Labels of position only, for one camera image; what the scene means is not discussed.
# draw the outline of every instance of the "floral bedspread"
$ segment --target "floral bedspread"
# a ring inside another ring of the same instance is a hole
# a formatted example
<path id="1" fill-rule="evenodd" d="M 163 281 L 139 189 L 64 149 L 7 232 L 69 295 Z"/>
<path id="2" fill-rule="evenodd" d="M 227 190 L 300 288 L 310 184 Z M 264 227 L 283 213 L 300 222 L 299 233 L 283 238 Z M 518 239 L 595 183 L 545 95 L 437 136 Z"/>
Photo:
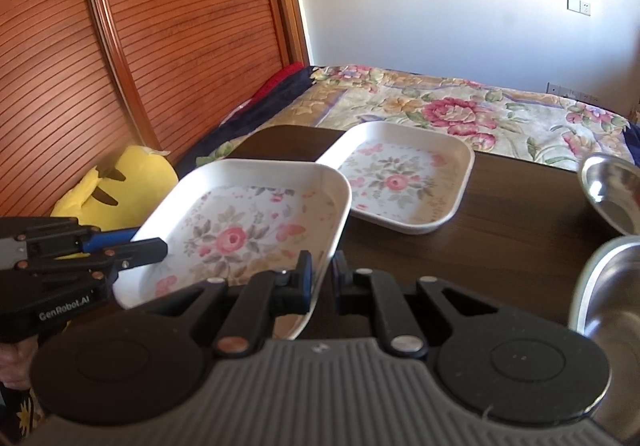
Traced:
<path id="1" fill-rule="evenodd" d="M 573 171 L 597 151 L 633 162 L 622 135 L 628 121 L 573 99 L 357 65 L 318 68 L 312 79 L 311 88 L 258 129 L 298 124 L 347 130 L 389 121 L 448 133 L 478 151 Z M 198 164 L 228 155 L 245 138 L 223 144 Z"/>

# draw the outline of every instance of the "wall socket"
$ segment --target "wall socket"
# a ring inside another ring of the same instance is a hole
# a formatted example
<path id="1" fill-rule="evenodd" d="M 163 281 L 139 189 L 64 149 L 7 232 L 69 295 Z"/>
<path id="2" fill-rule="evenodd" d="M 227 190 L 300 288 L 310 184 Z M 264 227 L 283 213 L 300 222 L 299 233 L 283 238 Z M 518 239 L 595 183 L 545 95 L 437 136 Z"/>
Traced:
<path id="1" fill-rule="evenodd" d="M 570 88 L 567 88 L 566 86 L 560 86 L 559 84 L 552 84 L 550 82 L 546 84 L 546 93 L 552 93 L 560 97 L 566 97 L 567 99 L 579 100 L 580 102 L 593 104 L 595 106 L 601 103 L 601 100 L 595 95 L 578 92 L 577 90 L 572 90 Z"/>
<path id="2" fill-rule="evenodd" d="M 566 0 L 567 10 L 591 16 L 591 4 L 582 0 Z"/>

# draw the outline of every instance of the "human hand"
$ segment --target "human hand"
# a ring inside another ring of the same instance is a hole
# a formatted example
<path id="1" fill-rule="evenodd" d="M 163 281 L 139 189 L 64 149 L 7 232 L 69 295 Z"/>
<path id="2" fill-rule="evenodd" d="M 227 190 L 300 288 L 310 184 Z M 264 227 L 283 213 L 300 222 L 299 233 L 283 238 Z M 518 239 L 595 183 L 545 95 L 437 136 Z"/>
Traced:
<path id="1" fill-rule="evenodd" d="M 15 344 L 0 343 L 0 383 L 11 390 L 30 389 L 29 369 L 37 351 L 37 336 Z"/>

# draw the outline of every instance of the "floral pattern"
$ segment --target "floral pattern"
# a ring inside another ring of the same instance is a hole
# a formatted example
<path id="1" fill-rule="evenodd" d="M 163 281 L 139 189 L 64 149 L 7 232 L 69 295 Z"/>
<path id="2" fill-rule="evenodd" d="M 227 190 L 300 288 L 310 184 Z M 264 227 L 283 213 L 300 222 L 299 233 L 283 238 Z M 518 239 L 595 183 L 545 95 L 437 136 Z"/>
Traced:
<path id="1" fill-rule="evenodd" d="M 596 151 L 633 162 L 622 135 L 628 121 L 573 99 L 358 65 L 318 68 L 312 78 L 310 89 L 259 129 L 297 124 L 347 130 L 389 121 L 448 133 L 476 151 L 569 170 Z M 242 140 L 206 159 L 226 155 Z"/>
<path id="2" fill-rule="evenodd" d="M 170 236 L 167 259 L 152 272 L 159 297 L 209 277 L 240 285 L 262 270 L 292 269 L 303 249 L 321 260 L 337 223 L 321 191 L 221 187 L 204 194 Z"/>
<path id="3" fill-rule="evenodd" d="M 353 207 L 398 222 L 435 222 L 455 200 L 457 165 L 440 153 L 370 141 L 339 170 L 351 184 Z"/>

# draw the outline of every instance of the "wooden slatted door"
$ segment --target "wooden slatted door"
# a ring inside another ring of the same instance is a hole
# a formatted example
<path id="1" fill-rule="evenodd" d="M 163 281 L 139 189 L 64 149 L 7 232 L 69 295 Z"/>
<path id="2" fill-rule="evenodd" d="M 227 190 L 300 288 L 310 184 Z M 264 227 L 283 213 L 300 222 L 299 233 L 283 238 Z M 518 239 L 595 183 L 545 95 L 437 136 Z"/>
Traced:
<path id="1" fill-rule="evenodd" d="M 178 158 L 289 61 L 270 0 L 108 0 L 150 124 Z"/>
<path id="2" fill-rule="evenodd" d="M 132 132 L 85 0 L 0 0 L 0 215 L 42 215 Z"/>

